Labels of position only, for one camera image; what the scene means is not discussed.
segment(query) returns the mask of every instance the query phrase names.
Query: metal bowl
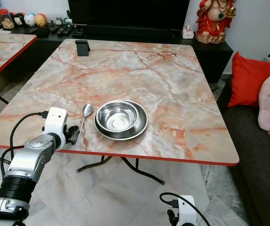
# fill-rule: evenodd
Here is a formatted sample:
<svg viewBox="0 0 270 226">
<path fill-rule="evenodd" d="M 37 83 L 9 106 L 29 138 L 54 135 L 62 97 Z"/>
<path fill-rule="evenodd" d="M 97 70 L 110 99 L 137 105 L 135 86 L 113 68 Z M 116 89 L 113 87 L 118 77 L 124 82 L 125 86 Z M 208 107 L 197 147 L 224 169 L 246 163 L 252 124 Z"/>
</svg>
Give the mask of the metal bowl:
<svg viewBox="0 0 270 226">
<path fill-rule="evenodd" d="M 139 119 L 133 128 L 131 128 L 127 131 L 124 131 L 124 132 L 120 132 L 120 133 L 111 133 L 111 132 L 108 132 L 108 131 L 102 129 L 98 125 L 97 118 L 95 115 L 95 119 L 94 119 L 95 127 L 96 127 L 97 131 L 106 138 L 109 138 L 112 140 L 133 139 L 133 138 L 139 136 L 140 134 L 142 134 L 147 127 L 148 117 L 147 117 L 147 112 L 144 110 L 144 108 L 141 105 L 139 105 L 133 101 L 130 101 L 130 100 L 122 100 L 122 101 L 128 102 L 128 103 L 135 106 L 135 108 L 138 110 L 138 114 L 139 114 L 138 118 Z"/>
<path fill-rule="evenodd" d="M 96 112 L 97 124 L 106 132 L 121 133 L 135 126 L 138 121 L 138 110 L 134 105 L 114 100 L 102 105 Z"/>
</svg>

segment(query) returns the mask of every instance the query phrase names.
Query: white wall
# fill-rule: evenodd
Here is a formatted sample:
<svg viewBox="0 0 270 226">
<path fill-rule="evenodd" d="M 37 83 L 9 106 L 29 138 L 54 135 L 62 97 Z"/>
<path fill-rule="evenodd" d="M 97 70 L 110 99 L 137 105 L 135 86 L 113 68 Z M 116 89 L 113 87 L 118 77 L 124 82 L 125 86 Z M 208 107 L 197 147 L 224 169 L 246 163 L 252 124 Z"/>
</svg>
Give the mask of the white wall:
<svg viewBox="0 0 270 226">
<path fill-rule="evenodd" d="M 195 24 L 200 0 L 190 0 L 185 23 Z M 270 0 L 238 0 L 237 17 L 226 31 L 226 42 L 244 57 L 263 60 L 270 54 Z M 232 72 L 228 63 L 225 73 Z"/>
<path fill-rule="evenodd" d="M 66 17 L 68 0 L 0 0 L 1 7 L 14 13 L 44 13 L 47 20 Z"/>
</svg>

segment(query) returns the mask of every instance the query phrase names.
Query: statue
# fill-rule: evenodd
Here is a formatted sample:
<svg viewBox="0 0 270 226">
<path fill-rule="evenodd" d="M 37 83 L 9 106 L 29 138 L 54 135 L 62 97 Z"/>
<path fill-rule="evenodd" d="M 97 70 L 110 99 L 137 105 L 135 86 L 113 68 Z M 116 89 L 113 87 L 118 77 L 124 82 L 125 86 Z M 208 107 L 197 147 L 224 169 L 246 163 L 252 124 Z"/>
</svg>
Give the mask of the statue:
<svg viewBox="0 0 270 226">
<path fill-rule="evenodd" d="M 222 43 L 225 41 L 225 27 L 230 27 L 236 16 L 233 3 L 236 0 L 202 0 L 198 15 L 196 39 L 202 43 Z"/>
</svg>

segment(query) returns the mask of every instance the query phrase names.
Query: metal spoon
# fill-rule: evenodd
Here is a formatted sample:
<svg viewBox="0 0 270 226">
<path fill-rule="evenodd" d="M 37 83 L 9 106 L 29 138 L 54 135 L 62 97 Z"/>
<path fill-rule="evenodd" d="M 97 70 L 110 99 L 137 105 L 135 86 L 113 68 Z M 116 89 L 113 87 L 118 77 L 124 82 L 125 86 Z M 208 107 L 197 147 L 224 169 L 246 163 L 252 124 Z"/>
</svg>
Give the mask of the metal spoon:
<svg viewBox="0 0 270 226">
<path fill-rule="evenodd" d="M 86 119 L 86 117 L 89 117 L 92 113 L 93 113 L 93 106 L 90 103 L 87 103 L 82 109 L 82 115 L 83 115 L 82 124 L 80 126 L 78 137 L 77 137 L 77 140 L 76 140 L 74 145 L 77 144 L 77 141 L 78 141 L 80 135 L 82 134 L 82 128 L 83 128 L 84 120 Z"/>
</svg>

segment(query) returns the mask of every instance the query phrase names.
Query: marble table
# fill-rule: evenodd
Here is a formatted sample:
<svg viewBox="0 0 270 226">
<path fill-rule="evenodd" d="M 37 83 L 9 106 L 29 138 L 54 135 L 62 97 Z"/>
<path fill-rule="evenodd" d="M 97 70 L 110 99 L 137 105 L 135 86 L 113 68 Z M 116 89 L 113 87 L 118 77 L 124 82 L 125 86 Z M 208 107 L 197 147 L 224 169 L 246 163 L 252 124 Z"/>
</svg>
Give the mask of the marble table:
<svg viewBox="0 0 270 226">
<path fill-rule="evenodd" d="M 68 111 L 67 125 L 79 125 L 85 103 L 94 111 L 105 102 L 128 99 L 148 113 L 146 131 L 129 141 L 101 136 L 86 119 L 76 146 L 63 153 L 236 165 L 238 154 L 191 46 L 89 40 L 89 56 L 77 56 L 65 40 L 0 114 L 0 147 L 24 115 L 52 106 Z M 15 132 L 14 145 L 41 133 L 33 116 Z"/>
<path fill-rule="evenodd" d="M 0 34 L 0 72 L 36 39 L 36 35 Z"/>
</svg>

